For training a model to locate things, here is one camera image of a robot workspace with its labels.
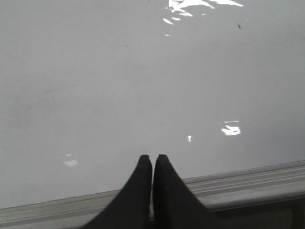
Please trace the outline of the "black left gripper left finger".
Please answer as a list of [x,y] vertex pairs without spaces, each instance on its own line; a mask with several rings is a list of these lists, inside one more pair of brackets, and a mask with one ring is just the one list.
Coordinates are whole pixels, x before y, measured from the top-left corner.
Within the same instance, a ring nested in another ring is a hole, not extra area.
[[148,155],[138,163],[120,192],[83,229],[146,229],[149,225],[152,164]]

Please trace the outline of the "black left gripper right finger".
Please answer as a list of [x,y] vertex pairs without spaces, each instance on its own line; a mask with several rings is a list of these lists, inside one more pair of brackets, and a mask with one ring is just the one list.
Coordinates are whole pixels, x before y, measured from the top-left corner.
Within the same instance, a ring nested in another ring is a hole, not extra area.
[[231,229],[207,209],[181,180],[167,155],[158,155],[153,176],[157,229]]

